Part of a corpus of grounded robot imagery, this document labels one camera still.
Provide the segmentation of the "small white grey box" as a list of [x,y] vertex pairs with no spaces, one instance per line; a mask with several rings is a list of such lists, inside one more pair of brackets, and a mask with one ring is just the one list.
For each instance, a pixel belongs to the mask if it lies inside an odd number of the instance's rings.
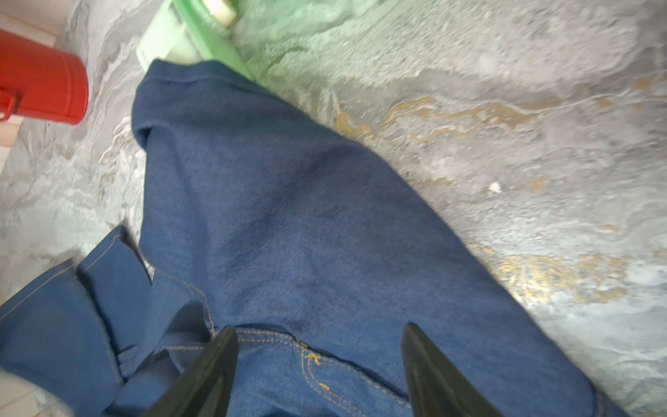
[[236,7],[229,0],[203,0],[208,15],[222,27],[229,28],[237,18]]

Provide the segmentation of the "red pencil cup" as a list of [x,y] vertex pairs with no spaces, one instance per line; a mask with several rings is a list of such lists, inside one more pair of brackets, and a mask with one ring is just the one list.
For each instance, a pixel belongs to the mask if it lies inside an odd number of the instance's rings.
[[1,32],[1,121],[12,116],[77,125],[89,102],[83,62],[67,52]]

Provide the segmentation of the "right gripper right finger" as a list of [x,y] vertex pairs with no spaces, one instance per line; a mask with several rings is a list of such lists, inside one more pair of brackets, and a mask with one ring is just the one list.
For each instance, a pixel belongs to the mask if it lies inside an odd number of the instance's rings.
[[404,326],[401,355],[415,416],[501,416],[413,322]]

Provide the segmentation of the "green plastic basket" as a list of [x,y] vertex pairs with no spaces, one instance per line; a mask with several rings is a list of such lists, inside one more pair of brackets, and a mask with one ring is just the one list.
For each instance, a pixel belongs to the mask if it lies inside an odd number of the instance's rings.
[[233,45],[233,25],[225,28],[217,24],[203,0],[165,1],[137,45],[140,66],[147,71],[156,60],[180,65],[217,61],[253,80]]

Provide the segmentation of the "dark blue denim trousers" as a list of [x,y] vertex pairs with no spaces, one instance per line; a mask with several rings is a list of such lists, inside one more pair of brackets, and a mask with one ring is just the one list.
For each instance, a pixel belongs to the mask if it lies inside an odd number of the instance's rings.
[[501,416],[620,416],[379,156],[216,62],[135,94],[140,242],[113,229],[1,307],[1,367],[77,416],[138,416],[224,328],[226,416],[415,416],[417,324]]

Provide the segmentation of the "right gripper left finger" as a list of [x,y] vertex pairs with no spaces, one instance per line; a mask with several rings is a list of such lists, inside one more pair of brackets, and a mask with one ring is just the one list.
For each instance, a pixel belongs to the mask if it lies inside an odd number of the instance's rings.
[[239,340],[236,329],[227,327],[179,376],[175,384],[144,417],[227,415],[236,376]]

